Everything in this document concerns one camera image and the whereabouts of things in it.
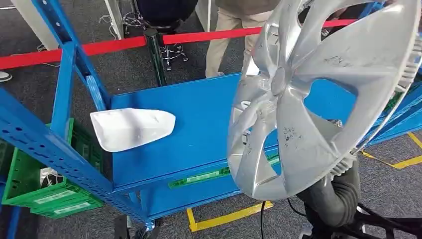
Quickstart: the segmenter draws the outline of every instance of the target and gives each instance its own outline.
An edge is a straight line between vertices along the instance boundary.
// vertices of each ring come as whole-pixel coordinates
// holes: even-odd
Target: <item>chair base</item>
[[[180,43],[174,45],[165,45],[160,47],[161,54],[165,63],[167,71],[171,71],[171,61],[179,56],[183,56],[183,61],[188,61],[189,58],[183,52],[183,46]]]
[[[142,16],[137,15],[134,12],[126,13],[123,18],[124,34],[129,35],[129,27],[142,27],[146,29]]]

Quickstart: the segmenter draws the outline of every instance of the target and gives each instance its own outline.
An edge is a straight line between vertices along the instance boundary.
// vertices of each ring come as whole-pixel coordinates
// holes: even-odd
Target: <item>shelf board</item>
[[[169,180],[199,166],[226,164],[228,122],[239,77],[233,74],[114,96],[112,109],[163,110],[176,116],[169,136],[113,153],[115,190]],[[265,146],[275,145],[274,132]]]

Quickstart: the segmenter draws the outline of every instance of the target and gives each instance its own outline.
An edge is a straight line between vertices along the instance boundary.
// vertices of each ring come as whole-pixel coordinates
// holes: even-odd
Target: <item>gray carpet floor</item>
[[[113,39],[108,32],[108,25],[98,24],[99,18],[107,14],[103,1],[62,0],[61,3],[83,43]],[[0,6],[9,4],[8,0],[0,0]],[[128,9],[127,2],[123,1],[122,5],[123,11]],[[194,14],[180,28],[181,32],[201,30]],[[0,56],[35,51],[39,44],[39,40],[16,10],[0,12]],[[203,78],[207,47],[207,42],[184,44],[185,52],[190,60],[185,63],[182,59],[178,59],[173,63],[173,70],[166,73],[169,83]],[[231,40],[221,70],[226,73],[240,71],[242,51],[243,39]],[[152,64],[145,47],[97,55],[91,57],[91,60],[103,83],[113,94],[156,87]],[[43,122],[50,122],[58,68],[37,65],[10,69],[9,72],[13,74],[13,80],[1,86],[32,110]],[[87,129],[92,130],[88,115],[94,111],[94,105],[78,79],[75,80],[73,96],[72,116]],[[422,132],[416,132],[416,134],[422,139]],[[406,135],[372,146],[367,151],[377,157],[389,158],[395,162],[422,155],[422,149]],[[396,170],[363,156],[359,157],[359,161],[364,204],[385,216],[422,217],[422,181],[419,180],[422,176],[422,165]],[[107,177],[111,178],[109,155],[106,157],[105,167]],[[299,210],[303,210],[298,200],[293,202]],[[238,195],[194,208],[193,211],[198,222],[258,203],[245,195]],[[3,235],[8,213],[9,210],[6,208],[1,214],[0,229]],[[16,238],[112,239],[113,220],[118,215],[120,212],[107,205],[58,220],[38,217],[31,215],[28,210],[23,210]],[[297,238],[301,228],[307,225],[306,219],[293,213],[284,200],[274,202],[274,207],[267,209],[264,213],[264,231],[268,239]],[[383,233],[376,228],[370,228],[370,232],[374,235]],[[159,238],[258,239],[260,238],[259,214],[192,233],[189,230],[186,212],[179,212],[164,218]],[[413,237],[400,233],[400,238]]]

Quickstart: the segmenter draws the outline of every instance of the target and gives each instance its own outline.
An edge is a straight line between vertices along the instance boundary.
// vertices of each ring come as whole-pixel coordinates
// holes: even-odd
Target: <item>office chair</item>
[[[126,27],[154,28],[161,34],[174,34],[192,14],[197,2],[198,0],[131,0],[133,12],[125,14],[123,22]],[[171,61],[179,56],[183,56],[183,61],[188,61],[180,43],[162,43],[160,48],[168,71],[171,70]]]

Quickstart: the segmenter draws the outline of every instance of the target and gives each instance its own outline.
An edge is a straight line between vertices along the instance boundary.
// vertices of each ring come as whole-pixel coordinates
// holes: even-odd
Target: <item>person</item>
[[[12,75],[4,71],[0,71],[0,82],[6,82],[12,79]]]
[[[231,30],[242,26],[243,28],[263,26],[280,0],[215,0],[218,6],[218,19],[216,31]],[[243,52],[243,65],[249,60],[250,52],[255,45],[258,35],[245,37],[245,50]],[[207,51],[207,66],[205,76],[215,77],[224,75],[218,69],[229,39],[217,39],[210,42]]]

